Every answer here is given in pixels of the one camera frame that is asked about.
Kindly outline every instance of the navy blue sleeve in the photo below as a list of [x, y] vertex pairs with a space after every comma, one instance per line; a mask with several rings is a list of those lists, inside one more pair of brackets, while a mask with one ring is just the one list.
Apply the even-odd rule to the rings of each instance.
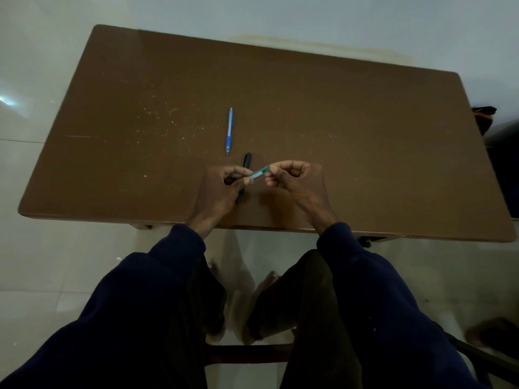
[[326, 229], [317, 249], [333, 274], [364, 388], [484, 388], [439, 327], [421, 313], [391, 263], [360, 246], [350, 227]]
[[170, 317], [204, 251], [196, 232], [175, 225], [148, 254], [128, 255], [100, 281], [79, 318], [0, 387], [83, 387], [94, 377], [123, 385], [129, 371], [153, 386]]

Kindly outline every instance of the person's left hand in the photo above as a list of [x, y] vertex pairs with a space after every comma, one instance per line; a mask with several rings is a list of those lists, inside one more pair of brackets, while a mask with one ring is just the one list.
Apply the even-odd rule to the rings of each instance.
[[186, 225], [204, 239], [229, 213], [238, 193], [252, 182], [252, 171], [241, 166], [210, 166], [202, 177], [193, 214]]

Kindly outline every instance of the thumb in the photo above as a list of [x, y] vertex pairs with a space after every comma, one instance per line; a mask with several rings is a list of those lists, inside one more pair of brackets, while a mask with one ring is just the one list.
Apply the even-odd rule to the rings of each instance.
[[281, 169], [276, 165], [270, 165], [269, 170], [280, 183], [284, 184], [286, 189], [291, 189], [294, 187], [295, 178], [290, 176], [290, 174], [285, 169]]
[[235, 189], [237, 192], [240, 192], [245, 186], [249, 185], [252, 182], [250, 177], [242, 177], [241, 179], [236, 180], [230, 186]]

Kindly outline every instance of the table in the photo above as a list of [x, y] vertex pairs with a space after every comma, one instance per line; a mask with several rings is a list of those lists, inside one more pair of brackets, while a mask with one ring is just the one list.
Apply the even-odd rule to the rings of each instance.
[[[233, 107], [232, 149], [225, 155]], [[95, 26], [19, 206], [33, 218], [184, 222], [208, 164], [323, 165], [359, 235], [512, 241], [456, 73]], [[311, 232], [248, 187], [222, 228]]]

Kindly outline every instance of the wall stain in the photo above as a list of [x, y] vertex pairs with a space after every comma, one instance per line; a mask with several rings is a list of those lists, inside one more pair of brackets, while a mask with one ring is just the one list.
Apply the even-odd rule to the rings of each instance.
[[310, 42], [256, 34], [232, 35], [227, 39], [230, 42], [243, 43], [245, 45], [266, 46], [268, 48], [295, 50], [343, 58], [357, 58], [360, 60], [407, 66], [413, 66], [415, 64], [413, 56], [391, 49], [361, 48], [358, 46], [334, 45], [333, 43]]

